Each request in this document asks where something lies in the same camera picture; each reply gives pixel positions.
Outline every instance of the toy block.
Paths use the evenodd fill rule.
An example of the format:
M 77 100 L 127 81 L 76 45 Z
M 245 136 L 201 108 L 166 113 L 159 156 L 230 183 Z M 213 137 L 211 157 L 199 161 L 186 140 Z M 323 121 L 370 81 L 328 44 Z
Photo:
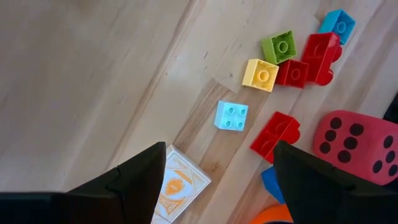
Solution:
M 304 88 L 307 81 L 308 67 L 310 65 L 305 62 L 299 62 L 289 59 L 279 65 L 278 76 L 276 76 L 276 84 Z
M 334 32 L 340 36 L 340 44 L 344 45 L 355 26 L 355 20 L 344 10 L 329 12 L 322 22 L 318 33 Z
M 340 58 L 343 49 L 340 37 L 332 32 L 311 34 L 304 48 L 301 61 L 309 64 L 307 81 L 321 86 L 333 79 L 331 63 Z
M 266 169 L 261 173 L 262 181 L 264 183 L 264 187 L 268 190 L 268 192 L 276 199 L 279 203 L 284 204 L 284 196 L 280 191 L 278 181 L 276 179 L 275 169 L 272 166 L 271 168 Z
M 293 32 L 290 30 L 262 40 L 266 61 L 277 65 L 296 56 Z
M 243 131 L 248 108 L 248 105 L 219 100 L 214 125 L 220 129 Z
M 242 85 L 272 92 L 279 67 L 271 63 L 250 59 L 244 73 Z
M 172 223 L 211 180 L 173 145 L 167 148 L 164 179 L 152 224 Z
M 250 148 L 271 164 L 274 163 L 273 149 L 279 140 L 289 144 L 299 140 L 300 123 L 291 116 L 275 112 L 272 118 L 261 130 Z

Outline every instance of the light blue brick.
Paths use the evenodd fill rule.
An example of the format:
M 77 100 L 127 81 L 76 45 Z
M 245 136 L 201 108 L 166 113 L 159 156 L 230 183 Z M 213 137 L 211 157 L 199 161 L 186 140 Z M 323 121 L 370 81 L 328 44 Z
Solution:
M 334 32 L 340 36 L 340 44 L 345 44 L 355 26 L 355 20 L 344 10 L 329 12 L 322 22 L 318 33 Z
M 243 131 L 248 109 L 248 105 L 219 100 L 214 125 L 220 129 Z
M 276 199 L 279 203 L 284 204 L 285 199 L 280 191 L 278 181 L 276 179 L 276 173 L 274 167 L 266 169 L 261 173 L 262 181 L 268 192 Z

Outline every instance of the card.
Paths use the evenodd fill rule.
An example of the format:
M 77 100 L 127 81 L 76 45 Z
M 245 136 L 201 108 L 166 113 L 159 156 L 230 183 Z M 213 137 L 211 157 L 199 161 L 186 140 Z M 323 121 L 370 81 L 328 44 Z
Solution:
M 173 145 L 167 148 L 167 160 L 162 189 L 152 224 L 172 223 L 211 180 Z

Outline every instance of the orange illustration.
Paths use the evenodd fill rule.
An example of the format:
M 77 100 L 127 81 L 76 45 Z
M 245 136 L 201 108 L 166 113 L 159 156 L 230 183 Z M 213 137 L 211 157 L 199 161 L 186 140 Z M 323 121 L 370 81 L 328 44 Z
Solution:
M 171 178 L 166 185 L 166 195 L 174 195 L 179 193 L 184 188 L 182 179 Z
M 181 205 L 183 201 L 184 199 L 172 200 L 162 194 L 159 195 L 159 203 L 166 208 L 167 215 L 170 215 L 176 208 Z
M 189 178 L 187 175 L 185 175 L 182 171 L 180 170 L 175 170 L 174 171 L 176 174 L 178 174 L 180 177 L 182 177 L 184 180 L 186 180 L 188 183 L 192 184 L 191 178 Z

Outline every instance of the foam dice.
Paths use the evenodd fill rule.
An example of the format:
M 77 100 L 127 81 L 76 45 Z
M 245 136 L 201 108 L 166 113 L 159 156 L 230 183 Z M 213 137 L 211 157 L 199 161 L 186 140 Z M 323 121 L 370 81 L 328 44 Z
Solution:
M 355 20 L 344 10 L 329 12 L 322 22 L 319 33 L 334 32 L 340 36 L 340 44 L 345 44 L 355 26 Z
M 307 81 L 309 64 L 289 59 L 279 64 L 276 84 L 304 88 Z
M 313 151 L 362 179 L 384 185 L 398 177 L 398 125 L 349 111 L 333 111 L 318 124 Z
M 331 63 L 343 53 L 340 37 L 335 33 L 311 34 L 304 48 L 301 61 L 309 64 L 307 81 L 321 86 L 333 79 Z
M 274 196 L 274 198 L 278 200 L 279 203 L 284 204 L 285 203 L 284 196 L 280 191 L 274 167 L 272 166 L 271 168 L 268 168 L 265 171 L 263 171 L 261 173 L 261 177 L 266 190 L 268 190 L 268 192 L 272 196 Z
M 214 125 L 220 129 L 243 131 L 248 109 L 248 105 L 219 100 Z
M 242 85 L 272 92 L 279 67 L 260 59 L 250 59 Z
M 262 40 L 262 50 L 266 61 L 277 65 L 296 56 L 293 32 L 290 30 Z
M 273 164 L 273 150 L 278 141 L 285 140 L 289 144 L 295 143 L 300 137 L 299 127 L 300 123 L 293 117 L 275 112 L 251 144 L 250 148 L 266 161 Z

